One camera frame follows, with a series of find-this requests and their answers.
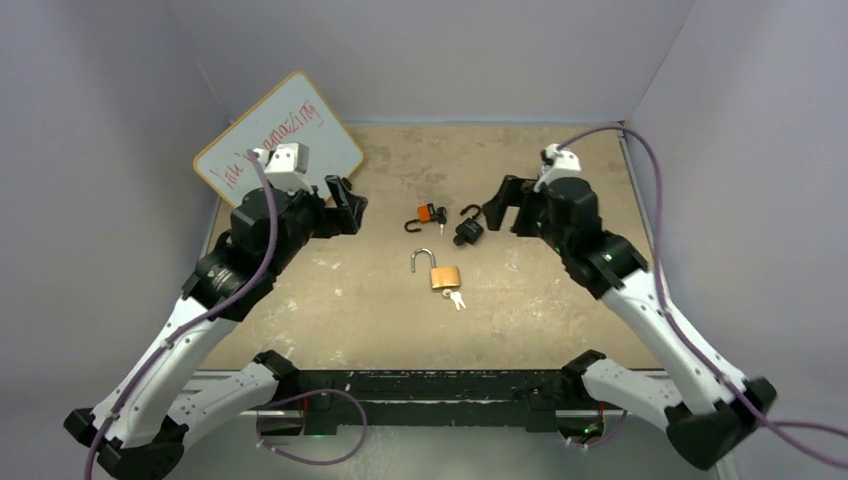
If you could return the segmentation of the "black padlock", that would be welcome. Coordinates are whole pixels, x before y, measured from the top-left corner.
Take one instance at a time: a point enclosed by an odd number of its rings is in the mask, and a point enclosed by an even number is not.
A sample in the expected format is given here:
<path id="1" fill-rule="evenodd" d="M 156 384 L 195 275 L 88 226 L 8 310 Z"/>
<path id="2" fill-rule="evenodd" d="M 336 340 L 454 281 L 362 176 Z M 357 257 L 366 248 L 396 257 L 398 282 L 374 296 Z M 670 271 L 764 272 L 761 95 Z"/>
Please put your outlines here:
<path id="1" fill-rule="evenodd" d="M 460 211 L 463 221 L 455 228 L 453 243 L 456 246 L 474 245 L 484 233 L 483 226 L 477 221 L 482 214 L 478 204 L 469 204 Z"/>

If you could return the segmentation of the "black-headed keys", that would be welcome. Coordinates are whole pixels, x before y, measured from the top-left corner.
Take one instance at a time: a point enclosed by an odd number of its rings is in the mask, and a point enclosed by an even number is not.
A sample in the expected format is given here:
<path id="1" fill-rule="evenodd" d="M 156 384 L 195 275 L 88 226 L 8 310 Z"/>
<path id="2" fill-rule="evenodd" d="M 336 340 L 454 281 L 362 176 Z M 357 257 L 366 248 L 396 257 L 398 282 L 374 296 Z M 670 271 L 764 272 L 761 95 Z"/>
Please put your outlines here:
<path id="1" fill-rule="evenodd" d="M 444 235 L 445 227 L 447 224 L 447 209 L 445 207 L 437 207 L 435 210 L 435 220 L 439 225 L 440 235 Z"/>

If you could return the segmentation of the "orange padlock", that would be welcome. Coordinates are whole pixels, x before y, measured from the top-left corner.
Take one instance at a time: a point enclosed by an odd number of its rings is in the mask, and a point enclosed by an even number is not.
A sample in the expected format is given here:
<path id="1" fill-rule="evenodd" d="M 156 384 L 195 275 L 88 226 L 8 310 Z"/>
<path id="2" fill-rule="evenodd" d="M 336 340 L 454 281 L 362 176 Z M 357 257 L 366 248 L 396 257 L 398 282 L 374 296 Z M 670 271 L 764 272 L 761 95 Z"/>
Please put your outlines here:
<path id="1" fill-rule="evenodd" d="M 437 218 L 437 208 L 433 203 L 420 205 L 416 209 L 416 217 L 404 223 L 404 230 L 407 233 L 418 233 L 422 231 L 421 226 L 431 223 Z"/>

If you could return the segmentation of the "brass padlock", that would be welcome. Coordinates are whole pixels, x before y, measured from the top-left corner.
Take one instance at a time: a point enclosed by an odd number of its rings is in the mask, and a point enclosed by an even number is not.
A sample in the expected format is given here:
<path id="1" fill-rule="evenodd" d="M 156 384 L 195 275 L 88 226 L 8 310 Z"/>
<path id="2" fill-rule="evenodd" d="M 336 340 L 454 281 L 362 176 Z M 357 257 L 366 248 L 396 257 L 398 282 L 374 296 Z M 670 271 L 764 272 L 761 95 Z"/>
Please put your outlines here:
<path id="1" fill-rule="evenodd" d="M 432 290 L 453 289 L 461 286 L 461 274 L 457 266 L 438 266 L 435 254 L 427 248 L 418 248 L 410 255 L 410 272 L 415 273 L 417 259 L 426 255 L 429 260 L 429 284 Z"/>

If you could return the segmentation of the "small silver keys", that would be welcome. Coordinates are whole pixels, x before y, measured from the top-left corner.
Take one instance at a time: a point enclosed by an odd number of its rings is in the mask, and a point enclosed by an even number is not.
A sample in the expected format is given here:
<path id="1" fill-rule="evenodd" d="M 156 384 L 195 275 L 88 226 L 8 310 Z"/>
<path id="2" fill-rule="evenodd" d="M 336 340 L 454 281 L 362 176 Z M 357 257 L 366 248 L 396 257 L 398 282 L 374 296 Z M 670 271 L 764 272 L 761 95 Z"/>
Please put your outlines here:
<path id="1" fill-rule="evenodd" d="M 453 303 L 454 308 L 457 311 L 461 311 L 466 308 L 466 304 L 462 298 L 462 294 L 459 291 L 446 288 L 442 290 L 441 295 L 444 298 L 449 299 Z"/>

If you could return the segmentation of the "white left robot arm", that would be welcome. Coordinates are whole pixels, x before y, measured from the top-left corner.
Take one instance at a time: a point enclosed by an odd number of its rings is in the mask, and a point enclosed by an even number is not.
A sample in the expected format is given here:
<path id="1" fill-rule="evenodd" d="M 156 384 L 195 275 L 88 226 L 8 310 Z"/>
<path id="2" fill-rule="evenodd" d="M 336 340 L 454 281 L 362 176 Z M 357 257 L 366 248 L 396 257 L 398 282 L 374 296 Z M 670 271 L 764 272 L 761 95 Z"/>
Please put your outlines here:
<path id="1" fill-rule="evenodd" d="M 116 479 L 164 478 L 191 445 L 230 418 L 307 397 L 297 368 L 272 350 L 198 394 L 184 396 L 183 388 L 308 241 L 359 231 L 367 199 L 345 178 L 325 181 L 329 199 L 313 186 L 284 191 L 263 181 L 233 209 L 230 228 L 198 261 L 131 372 L 98 405 L 65 419 L 66 431 L 87 448 L 86 475 L 100 467 Z"/>

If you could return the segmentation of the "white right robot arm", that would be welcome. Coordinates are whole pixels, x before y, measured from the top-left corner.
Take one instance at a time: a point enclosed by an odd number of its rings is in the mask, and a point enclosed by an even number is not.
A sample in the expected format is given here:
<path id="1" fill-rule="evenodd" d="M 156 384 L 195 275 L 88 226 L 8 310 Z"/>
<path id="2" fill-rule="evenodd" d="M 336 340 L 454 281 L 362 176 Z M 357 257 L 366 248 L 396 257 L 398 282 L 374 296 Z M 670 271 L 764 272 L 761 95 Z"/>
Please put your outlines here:
<path id="1" fill-rule="evenodd" d="M 566 177 L 537 188 L 531 179 L 503 178 L 482 206 L 487 227 L 536 237 L 558 254 L 569 277 L 615 313 L 665 370 L 665 381 L 587 352 L 566 366 L 564 399 L 576 407 L 612 403 L 665 432 L 690 465 L 709 470 L 760 426 L 747 409 L 766 413 L 777 398 L 764 377 L 750 379 L 725 360 L 669 300 L 661 301 L 647 260 L 625 237 L 602 225 L 590 184 Z"/>

